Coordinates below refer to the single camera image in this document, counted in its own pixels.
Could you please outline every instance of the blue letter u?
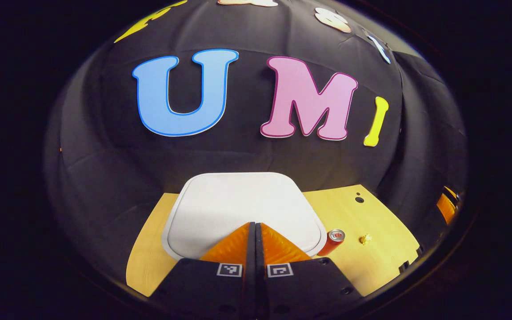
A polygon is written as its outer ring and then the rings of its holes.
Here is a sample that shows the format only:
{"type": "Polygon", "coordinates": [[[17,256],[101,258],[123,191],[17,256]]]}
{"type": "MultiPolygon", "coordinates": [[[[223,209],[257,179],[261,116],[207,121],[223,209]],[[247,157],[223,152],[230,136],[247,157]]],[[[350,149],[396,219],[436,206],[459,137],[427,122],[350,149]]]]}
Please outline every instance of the blue letter u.
{"type": "Polygon", "coordinates": [[[237,59],[238,52],[229,49],[193,55],[203,67],[203,95],[199,108],[190,113],[177,113],[169,106],[169,70],[179,58],[159,57],[138,65],[132,75],[138,79],[138,110],[146,128],[162,136],[190,136],[211,129],[224,114],[228,65],[237,59]]]}

